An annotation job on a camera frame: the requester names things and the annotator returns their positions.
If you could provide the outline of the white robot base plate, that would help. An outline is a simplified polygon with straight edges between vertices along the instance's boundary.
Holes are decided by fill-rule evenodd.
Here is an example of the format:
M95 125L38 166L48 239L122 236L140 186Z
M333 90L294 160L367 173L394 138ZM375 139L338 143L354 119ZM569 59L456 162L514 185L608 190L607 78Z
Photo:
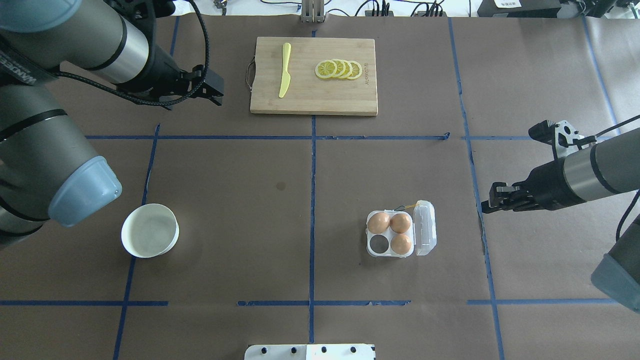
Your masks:
M245 360L375 360L377 349L366 343L254 344Z

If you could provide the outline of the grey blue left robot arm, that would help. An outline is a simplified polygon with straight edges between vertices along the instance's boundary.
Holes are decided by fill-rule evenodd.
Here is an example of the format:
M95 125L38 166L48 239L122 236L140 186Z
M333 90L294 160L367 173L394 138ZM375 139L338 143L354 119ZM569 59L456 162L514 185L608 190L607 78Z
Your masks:
M173 0L1 2L1 248L53 220L73 227L121 196L122 185L46 85L66 78L137 105L188 98L222 104L224 80L205 62L180 68L156 43Z

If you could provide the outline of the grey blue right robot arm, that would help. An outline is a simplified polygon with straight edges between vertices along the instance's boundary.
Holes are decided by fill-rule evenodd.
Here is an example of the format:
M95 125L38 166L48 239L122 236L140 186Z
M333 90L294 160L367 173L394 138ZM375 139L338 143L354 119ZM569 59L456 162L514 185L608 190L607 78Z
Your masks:
M611 137L594 146L535 167L525 180L494 182L483 214L498 211L556 211L640 187L640 130ZM606 296L634 313L640 308L639 219L622 234L590 276Z

